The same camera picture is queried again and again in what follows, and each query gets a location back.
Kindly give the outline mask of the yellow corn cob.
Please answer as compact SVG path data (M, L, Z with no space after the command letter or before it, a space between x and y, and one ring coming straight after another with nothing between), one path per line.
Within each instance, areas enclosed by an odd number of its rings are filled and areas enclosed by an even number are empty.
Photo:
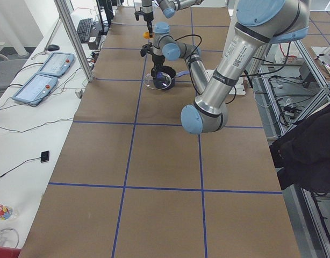
M152 39L152 38L154 38L154 35L152 33L149 33L149 32L144 32L143 37L145 39Z

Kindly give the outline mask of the blue teach pendant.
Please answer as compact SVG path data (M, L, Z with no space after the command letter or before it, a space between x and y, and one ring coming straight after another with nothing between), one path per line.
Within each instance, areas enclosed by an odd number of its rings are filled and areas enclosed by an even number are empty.
M25 104L38 105L51 93L57 83L56 77L36 73L23 84L12 99Z
M53 52L38 70L39 74L60 78L75 60L72 53Z

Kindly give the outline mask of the aluminium frame post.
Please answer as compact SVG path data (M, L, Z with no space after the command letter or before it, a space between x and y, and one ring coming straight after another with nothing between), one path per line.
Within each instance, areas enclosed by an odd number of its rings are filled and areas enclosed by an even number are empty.
M92 82L92 80L94 79L93 73L88 64L87 57L76 32L76 28L72 21L67 3L65 0L54 0L54 3L58 10L60 19L64 25L64 28L67 32L68 38L75 50L76 57L79 60L81 68L86 76L86 79L88 82Z

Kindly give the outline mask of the glass pot lid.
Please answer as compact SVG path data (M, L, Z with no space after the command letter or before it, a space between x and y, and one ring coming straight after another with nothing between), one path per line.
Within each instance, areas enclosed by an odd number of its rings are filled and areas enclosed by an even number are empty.
M144 77L144 84L150 89L164 90L171 86L172 80L173 79L170 77L169 74L161 71L158 72L156 78L152 78L151 74L148 73Z

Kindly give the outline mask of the small metal cylinder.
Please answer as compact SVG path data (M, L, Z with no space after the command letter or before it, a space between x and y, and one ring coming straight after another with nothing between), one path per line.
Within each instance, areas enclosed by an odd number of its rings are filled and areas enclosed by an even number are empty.
M81 99L82 96L83 96L83 90L82 89L76 89L75 94L79 99Z

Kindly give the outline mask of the red printed plastic bag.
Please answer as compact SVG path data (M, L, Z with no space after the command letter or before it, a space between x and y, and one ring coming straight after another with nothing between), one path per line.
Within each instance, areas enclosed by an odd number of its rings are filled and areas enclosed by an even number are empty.
M0 220L15 220L19 217L18 209L0 203Z

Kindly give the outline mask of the grey office chair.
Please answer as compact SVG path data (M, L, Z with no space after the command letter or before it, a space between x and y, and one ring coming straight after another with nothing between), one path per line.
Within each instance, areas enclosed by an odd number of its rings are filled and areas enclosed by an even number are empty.
M5 55L0 54L0 91L6 90L19 70L22 69L27 59L9 60Z

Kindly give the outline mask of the brown paper table cover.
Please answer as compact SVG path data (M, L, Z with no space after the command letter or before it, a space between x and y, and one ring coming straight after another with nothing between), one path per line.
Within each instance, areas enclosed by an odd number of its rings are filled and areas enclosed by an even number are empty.
M228 98L227 126L192 135L188 76L147 89L143 22L120 7L21 257L323 257L281 193L262 81Z

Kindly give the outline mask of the lower blue teach pendant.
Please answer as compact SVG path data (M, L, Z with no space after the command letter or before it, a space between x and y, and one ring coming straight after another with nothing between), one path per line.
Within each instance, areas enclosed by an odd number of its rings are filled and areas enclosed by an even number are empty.
M51 93L57 83L56 77L36 73L23 84L12 99L25 104L38 105Z

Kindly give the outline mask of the small black square pad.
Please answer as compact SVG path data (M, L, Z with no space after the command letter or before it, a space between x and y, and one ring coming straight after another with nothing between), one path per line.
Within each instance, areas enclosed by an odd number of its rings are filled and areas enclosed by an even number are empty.
M50 156L50 151L46 150L41 152L40 162L41 163L48 162L49 156Z

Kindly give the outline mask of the dark blue saucepan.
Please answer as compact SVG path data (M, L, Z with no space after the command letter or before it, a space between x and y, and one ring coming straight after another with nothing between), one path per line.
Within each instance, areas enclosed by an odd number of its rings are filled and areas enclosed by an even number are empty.
M156 90L168 90L175 85L176 78L183 75L189 75L188 70L176 72L176 70L170 66L154 67L151 69L151 86Z

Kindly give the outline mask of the black computer mouse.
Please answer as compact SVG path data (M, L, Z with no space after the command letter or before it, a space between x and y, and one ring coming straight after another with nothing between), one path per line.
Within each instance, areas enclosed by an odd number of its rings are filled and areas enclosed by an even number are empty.
M60 49L60 46L55 45L55 44L50 44L47 47L47 50L50 51L50 52L52 52L52 51L58 51L59 49Z

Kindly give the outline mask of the upper blue teach pendant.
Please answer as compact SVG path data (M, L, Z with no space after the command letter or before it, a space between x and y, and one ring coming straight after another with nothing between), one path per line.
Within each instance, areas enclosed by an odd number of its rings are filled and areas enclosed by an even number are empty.
M72 53L53 52L38 70L39 74L60 78L75 60Z

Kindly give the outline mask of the black keyboard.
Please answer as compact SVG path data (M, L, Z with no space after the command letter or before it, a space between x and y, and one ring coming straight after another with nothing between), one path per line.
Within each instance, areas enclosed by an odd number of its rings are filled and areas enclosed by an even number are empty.
M81 43L86 43L89 41L92 22L92 18L81 19L79 21L77 26L77 34Z

